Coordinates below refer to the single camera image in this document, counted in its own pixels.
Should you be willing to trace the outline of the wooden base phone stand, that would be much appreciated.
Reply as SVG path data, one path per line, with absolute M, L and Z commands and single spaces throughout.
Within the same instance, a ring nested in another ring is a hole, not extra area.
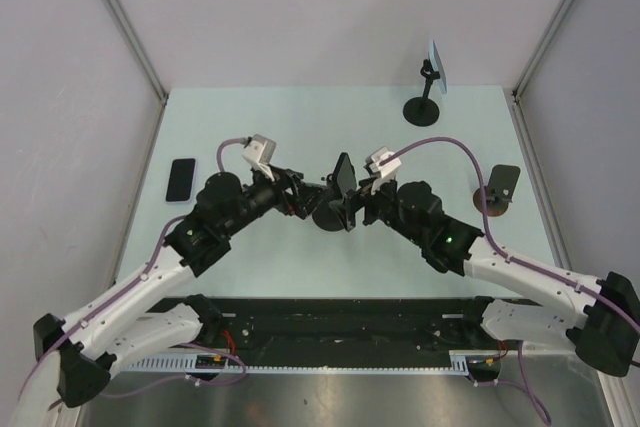
M 486 208 L 489 217 L 504 215 L 513 201 L 514 192 L 521 174 L 515 165 L 497 164 L 491 170 L 488 183 L 484 186 L 486 201 L 481 199 L 481 189 L 473 195 L 473 203 L 479 212 Z

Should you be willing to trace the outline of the black phone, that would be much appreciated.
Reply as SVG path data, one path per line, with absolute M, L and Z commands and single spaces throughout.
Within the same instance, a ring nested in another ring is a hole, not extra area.
M 357 190 L 355 169 L 347 152 L 342 152 L 331 174 L 331 189 L 336 199 L 345 197 Z

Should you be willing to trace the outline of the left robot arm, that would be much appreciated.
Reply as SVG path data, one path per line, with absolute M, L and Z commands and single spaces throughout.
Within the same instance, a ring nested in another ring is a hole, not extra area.
M 252 173 L 243 185 L 230 172 L 209 177 L 194 208 L 168 222 L 149 261 L 100 297 L 62 319 L 42 316 L 33 326 L 36 357 L 60 356 L 57 392 L 79 407 L 98 396 L 127 365 L 165 348 L 214 344 L 225 329 L 221 311 L 191 295 L 158 319 L 141 320 L 167 294 L 195 280 L 231 249 L 231 238 L 272 209 L 309 217 L 328 187 L 302 174 L 274 169 Z

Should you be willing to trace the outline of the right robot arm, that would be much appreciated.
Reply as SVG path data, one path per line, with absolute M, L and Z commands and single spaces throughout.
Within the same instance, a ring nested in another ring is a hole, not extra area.
M 425 181 L 375 186 L 373 180 L 329 178 L 327 184 L 329 206 L 345 230 L 362 211 L 365 224 L 382 222 L 418 247 L 436 271 L 496 284 L 526 299 L 513 320 L 505 302 L 486 300 L 481 313 L 461 323 L 469 346 L 484 348 L 494 339 L 557 344 L 604 374 L 629 373 L 639 345 L 639 297 L 625 276 L 596 277 L 521 258 L 446 214 Z

